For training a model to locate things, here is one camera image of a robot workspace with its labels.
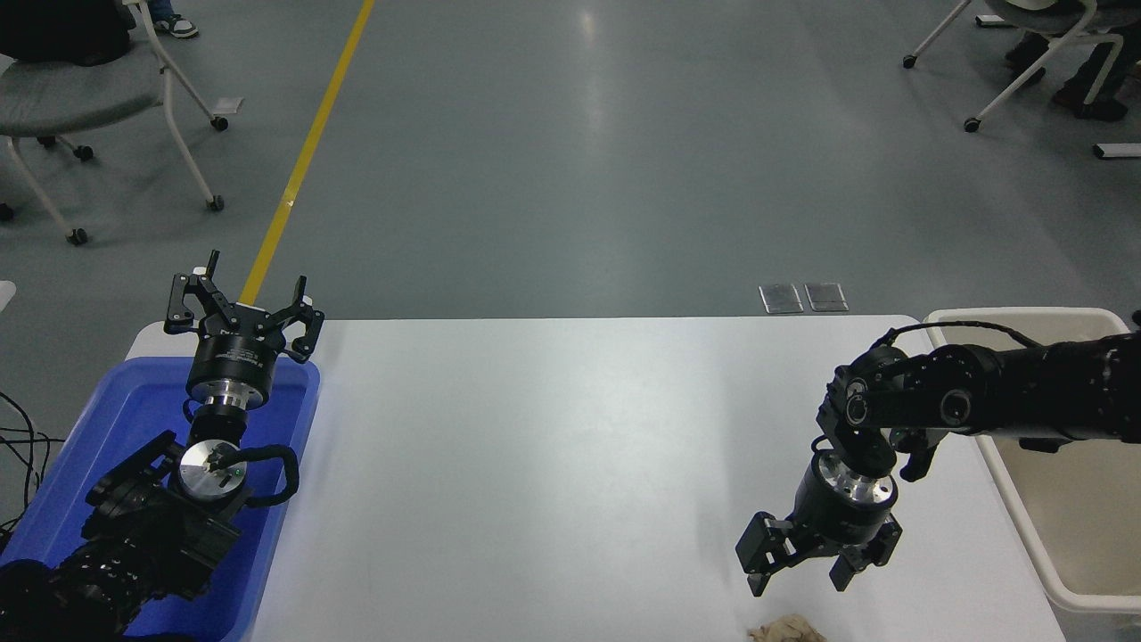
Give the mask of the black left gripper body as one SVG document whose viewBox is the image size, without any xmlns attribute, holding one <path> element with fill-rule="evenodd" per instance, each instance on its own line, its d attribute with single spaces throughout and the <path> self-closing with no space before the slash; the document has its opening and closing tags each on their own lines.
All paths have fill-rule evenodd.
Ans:
<svg viewBox="0 0 1141 642">
<path fill-rule="evenodd" d="M 260 334 L 212 334 L 199 341 L 189 369 L 189 393 L 203 395 L 222 381 L 244 383 L 259 395 L 272 391 L 280 353 L 285 349 L 281 330 Z"/>
</svg>

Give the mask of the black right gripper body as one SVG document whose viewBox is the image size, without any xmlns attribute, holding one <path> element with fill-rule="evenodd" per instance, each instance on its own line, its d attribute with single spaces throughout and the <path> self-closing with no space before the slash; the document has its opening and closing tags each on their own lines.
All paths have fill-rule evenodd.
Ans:
<svg viewBox="0 0 1141 642">
<path fill-rule="evenodd" d="M 811 462 L 794 493 L 796 529 L 839 545 L 868 543 L 888 521 L 899 491 L 892 476 L 867 478 L 841 462 Z"/>
</svg>

